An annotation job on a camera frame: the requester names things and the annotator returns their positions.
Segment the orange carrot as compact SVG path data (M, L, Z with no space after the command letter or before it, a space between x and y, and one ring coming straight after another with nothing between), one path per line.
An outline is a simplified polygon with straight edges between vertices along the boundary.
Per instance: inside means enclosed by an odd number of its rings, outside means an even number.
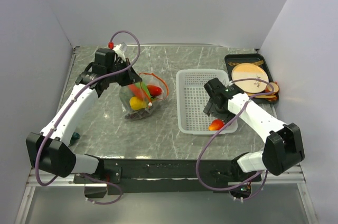
M128 89L133 93L133 95L139 99L144 99L143 89L140 87L140 84L131 84L127 86Z

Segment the white plastic perforated basket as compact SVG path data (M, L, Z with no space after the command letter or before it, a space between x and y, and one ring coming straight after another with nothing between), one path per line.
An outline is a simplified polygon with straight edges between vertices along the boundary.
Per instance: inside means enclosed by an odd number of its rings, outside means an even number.
M228 74L218 69L185 69L176 74L176 102L178 127L181 132L192 135L212 135L209 125L215 120L203 110L209 95L204 85L218 78L224 85L229 83Z

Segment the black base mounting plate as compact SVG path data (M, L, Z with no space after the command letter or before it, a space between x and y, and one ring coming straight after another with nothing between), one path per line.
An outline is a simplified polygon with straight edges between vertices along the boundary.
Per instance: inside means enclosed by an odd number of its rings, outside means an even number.
M244 172L239 158L206 160L98 159L93 174L73 171L75 155L57 158L52 164L42 158L39 169L62 178L74 174L75 183L107 183L109 195L147 192L192 192L212 190L227 192L249 182L261 181L260 171Z

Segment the yellow bell pepper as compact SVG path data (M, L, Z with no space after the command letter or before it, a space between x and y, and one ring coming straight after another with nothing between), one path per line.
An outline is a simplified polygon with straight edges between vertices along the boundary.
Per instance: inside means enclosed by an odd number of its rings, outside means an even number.
M136 96L130 98L129 105L134 111L147 108L147 103Z

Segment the dark green ceramic mug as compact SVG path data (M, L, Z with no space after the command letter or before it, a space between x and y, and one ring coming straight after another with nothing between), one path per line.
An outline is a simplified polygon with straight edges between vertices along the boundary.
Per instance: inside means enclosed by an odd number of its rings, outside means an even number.
M74 133L72 134L71 139L70 139L69 145L71 146L71 145L75 144L75 143L80 139L80 137L81 137L81 136L80 136L79 133L74 132Z

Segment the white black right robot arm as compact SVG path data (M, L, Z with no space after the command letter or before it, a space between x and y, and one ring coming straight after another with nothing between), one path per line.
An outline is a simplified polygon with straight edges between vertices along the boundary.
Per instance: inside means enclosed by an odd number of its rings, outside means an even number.
M238 118L253 129L264 143L264 149L244 153L234 159L231 175L243 181L250 172L267 170L278 176L305 158L300 128L278 120L235 84L225 86L218 78L209 80L204 88L210 99L204 113L227 123Z

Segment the red orange mango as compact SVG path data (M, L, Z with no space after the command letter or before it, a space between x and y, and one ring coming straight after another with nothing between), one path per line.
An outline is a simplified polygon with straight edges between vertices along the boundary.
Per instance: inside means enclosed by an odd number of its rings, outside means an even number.
M158 97L162 94L162 89L157 85L147 85L151 97Z

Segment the aluminium frame rail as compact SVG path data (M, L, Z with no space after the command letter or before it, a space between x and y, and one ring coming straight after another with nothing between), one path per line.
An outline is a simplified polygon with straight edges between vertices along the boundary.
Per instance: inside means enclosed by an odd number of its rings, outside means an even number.
M47 183L50 181L54 175L40 171L40 179ZM236 185L239 182L229 182L229 185ZM302 168L300 165L296 165L290 169L290 171L286 171L283 174L279 176L272 175L271 173L268 173L267 180L265 184L301 184L306 183ZM68 175L66 178L58 177L56 178L50 186L83 186L90 184L89 182L85 183L75 183L74 182L74 174ZM31 169L29 173L29 177L26 182L26 187L35 187L35 186L41 186L35 177L35 170Z

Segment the green bitter gourd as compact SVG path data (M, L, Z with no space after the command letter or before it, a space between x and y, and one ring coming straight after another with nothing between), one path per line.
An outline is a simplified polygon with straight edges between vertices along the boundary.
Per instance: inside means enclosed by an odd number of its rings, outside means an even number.
M144 93L144 95L145 95L147 98L151 98L151 95L150 95L150 93L149 93L149 90L148 90L148 88L147 88L147 86L145 85L144 82L141 82L141 83L140 83L140 88L141 88L142 92Z

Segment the dark purple grape bunch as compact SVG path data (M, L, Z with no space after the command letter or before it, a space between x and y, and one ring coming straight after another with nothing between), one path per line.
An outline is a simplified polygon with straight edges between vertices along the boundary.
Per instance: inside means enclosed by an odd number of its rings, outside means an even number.
M151 114L146 109L140 109L125 115L125 119L130 121L140 120L147 118Z

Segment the gold knife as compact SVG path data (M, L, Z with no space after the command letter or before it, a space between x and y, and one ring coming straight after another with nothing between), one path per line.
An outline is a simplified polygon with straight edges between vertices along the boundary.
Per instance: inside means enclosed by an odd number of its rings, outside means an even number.
M257 61L257 62L253 62L252 64L254 64L256 66L260 66L260 65L264 64L264 61L260 60L260 61Z

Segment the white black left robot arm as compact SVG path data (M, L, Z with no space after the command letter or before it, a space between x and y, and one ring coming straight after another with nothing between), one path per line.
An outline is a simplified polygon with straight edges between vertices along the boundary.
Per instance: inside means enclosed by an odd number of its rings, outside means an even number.
M75 154L69 144L79 121L110 84L124 87L142 81L125 57L125 50L124 43L112 49L98 49L52 121L39 133L29 133L26 145L32 167L62 178L85 173L94 183L104 178L105 169L99 158Z

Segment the brown ceramic cup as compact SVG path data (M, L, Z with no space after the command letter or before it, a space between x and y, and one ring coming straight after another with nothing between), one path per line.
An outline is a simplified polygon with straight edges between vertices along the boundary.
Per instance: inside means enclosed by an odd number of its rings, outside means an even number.
M272 96L279 92L279 86L276 82L269 82L266 86L265 93L266 95Z

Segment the green netted melon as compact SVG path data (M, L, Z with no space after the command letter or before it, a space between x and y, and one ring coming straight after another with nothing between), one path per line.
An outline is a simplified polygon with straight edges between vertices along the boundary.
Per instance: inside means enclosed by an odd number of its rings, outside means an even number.
M129 89L128 86L121 87L119 90L119 99L122 103L122 105L126 109L130 109L129 101L130 99L134 97L134 93Z

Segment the clear zip top bag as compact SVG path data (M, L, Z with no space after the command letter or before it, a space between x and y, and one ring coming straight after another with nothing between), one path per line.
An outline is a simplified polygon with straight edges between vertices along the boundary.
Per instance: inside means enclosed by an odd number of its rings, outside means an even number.
M124 109L124 118L136 121L147 118L168 97L167 83L154 73L141 72L142 82L121 87L119 99Z

